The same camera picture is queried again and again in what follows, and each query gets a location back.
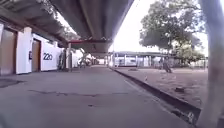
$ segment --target sidewalk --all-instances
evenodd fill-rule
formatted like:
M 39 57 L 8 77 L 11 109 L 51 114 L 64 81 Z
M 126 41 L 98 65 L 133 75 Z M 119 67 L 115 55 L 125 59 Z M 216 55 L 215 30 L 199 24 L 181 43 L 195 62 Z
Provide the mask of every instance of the sidewalk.
M 0 124 L 5 127 L 188 128 L 104 67 L 2 78 L 22 81 L 0 89 Z
M 172 74 L 158 69 L 117 68 L 119 72 L 137 78 L 163 92 L 186 101 L 198 108 L 204 103 L 207 93 L 207 70 L 174 69 Z M 177 87 L 185 88 L 184 93 L 176 92 Z

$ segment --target person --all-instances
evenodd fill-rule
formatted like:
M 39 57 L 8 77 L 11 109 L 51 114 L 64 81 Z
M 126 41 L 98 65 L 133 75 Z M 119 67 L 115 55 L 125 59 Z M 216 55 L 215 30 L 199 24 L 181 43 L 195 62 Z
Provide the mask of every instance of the person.
M 169 66 L 169 58 L 168 57 L 165 57 L 164 58 L 164 61 L 163 61 L 163 69 L 165 69 L 165 71 L 167 73 L 172 73 L 172 70 L 171 70 L 171 68 Z

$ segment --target roof overhang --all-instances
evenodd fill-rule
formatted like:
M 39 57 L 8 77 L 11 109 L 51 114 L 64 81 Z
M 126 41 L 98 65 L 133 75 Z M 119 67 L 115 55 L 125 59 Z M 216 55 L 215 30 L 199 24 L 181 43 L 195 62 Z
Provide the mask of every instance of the roof overhang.
M 81 40 L 113 40 L 134 0 L 50 0 Z M 88 53 L 107 52 L 111 42 L 80 43 Z

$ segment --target concrete pavement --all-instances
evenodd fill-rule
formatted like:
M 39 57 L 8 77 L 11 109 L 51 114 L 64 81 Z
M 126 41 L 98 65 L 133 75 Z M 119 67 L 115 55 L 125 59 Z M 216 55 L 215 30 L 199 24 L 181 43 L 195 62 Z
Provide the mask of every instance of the concrete pavement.
M 125 78 L 104 67 L 6 77 L 4 128 L 188 128 Z

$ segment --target painted number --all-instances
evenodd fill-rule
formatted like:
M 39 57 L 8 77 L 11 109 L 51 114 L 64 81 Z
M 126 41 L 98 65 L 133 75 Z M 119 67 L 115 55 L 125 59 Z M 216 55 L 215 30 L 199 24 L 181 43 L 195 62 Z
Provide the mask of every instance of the painted number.
M 52 59 L 53 59 L 52 54 L 44 53 L 44 60 L 52 60 Z

